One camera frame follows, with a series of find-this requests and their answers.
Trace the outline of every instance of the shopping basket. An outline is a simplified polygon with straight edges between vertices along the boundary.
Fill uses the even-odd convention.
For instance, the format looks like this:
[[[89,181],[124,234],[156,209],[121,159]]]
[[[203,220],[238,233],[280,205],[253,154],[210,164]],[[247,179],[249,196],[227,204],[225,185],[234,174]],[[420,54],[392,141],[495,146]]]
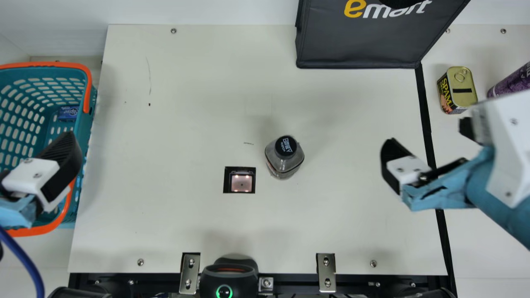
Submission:
[[[37,217],[31,229],[4,227],[11,236],[48,233],[72,227],[77,215],[84,163],[89,146],[97,90],[89,69],[64,62],[0,65],[0,171],[11,170],[39,154],[61,133],[74,132],[83,152],[83,168],[70,183],[70,193],[52,212]],[[68,119],[59,114],[63,108]]]

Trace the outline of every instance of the spam can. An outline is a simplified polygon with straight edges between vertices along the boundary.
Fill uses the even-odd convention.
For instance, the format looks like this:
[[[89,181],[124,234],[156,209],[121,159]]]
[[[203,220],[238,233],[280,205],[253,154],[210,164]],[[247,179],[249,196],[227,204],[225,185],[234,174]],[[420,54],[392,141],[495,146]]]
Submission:
[[[438,80],[441,109],[446,114],[460,114],[477,102],[471,70],[453,66]]]

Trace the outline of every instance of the emart logo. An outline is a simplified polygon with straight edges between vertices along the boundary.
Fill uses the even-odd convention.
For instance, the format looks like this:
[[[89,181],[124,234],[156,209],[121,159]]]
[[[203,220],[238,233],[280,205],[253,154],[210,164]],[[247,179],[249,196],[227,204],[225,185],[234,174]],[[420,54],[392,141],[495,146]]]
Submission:
[[[348,0],[346,7],[344,8],[344,15],[347,17],[360,17],[362,15],[364,19],[367,19],[370,17],[370,14],[372,14],[372,19],[377,19],[382,11],[383,14],[381,16],[385,19],[387,17],[411,14],[414,12],[414,10],[416,10],[416,13],[424,13],[425,6],[430,3],[432,3],[431,0],[425,0],[423,2],[416,3],[411,7],[392,10],[390,7],[383,4],[366,5],[366,0]]]

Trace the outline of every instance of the can pull tab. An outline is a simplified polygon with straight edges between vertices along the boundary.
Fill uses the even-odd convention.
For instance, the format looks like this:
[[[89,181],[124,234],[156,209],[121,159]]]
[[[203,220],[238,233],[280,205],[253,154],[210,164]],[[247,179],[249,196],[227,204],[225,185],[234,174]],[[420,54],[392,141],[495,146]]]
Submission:
[[[459,72],[455,74],[455,80],[459,81],[460,83],[463,83],[465,81],[465,77],[467,75],[467,69],[462,69]]]

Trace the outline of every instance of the white tabletop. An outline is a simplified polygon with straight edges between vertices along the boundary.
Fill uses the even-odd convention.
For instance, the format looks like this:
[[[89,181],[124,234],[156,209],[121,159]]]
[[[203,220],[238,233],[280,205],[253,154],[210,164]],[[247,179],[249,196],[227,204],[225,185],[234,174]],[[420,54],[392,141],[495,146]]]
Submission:
[[[387,138],[425,158],[413,70],[298,69],[292,26],[170,29],[109,26],[70,272],[236,252],[316,273],[334,252],[340,274],[446,274],[434,211],[410,212],[380,174]],[[284,134],[306,157],[279,181],[264,148]],[[225,166],[256,167],[255,194],[223,194]]]
[[[490,87],[530,60],[530,26],[454,25],[450,29],[423,60],[438,166],[459,157],[471,159],[481,147],[458,133],[458,119],[469,116],[469,111],[461,115],[441,111],[437,79],[451,66],[466,66],[482,100]],[[482,212],[445,214],[457,278],[530,278],[530,252]]]

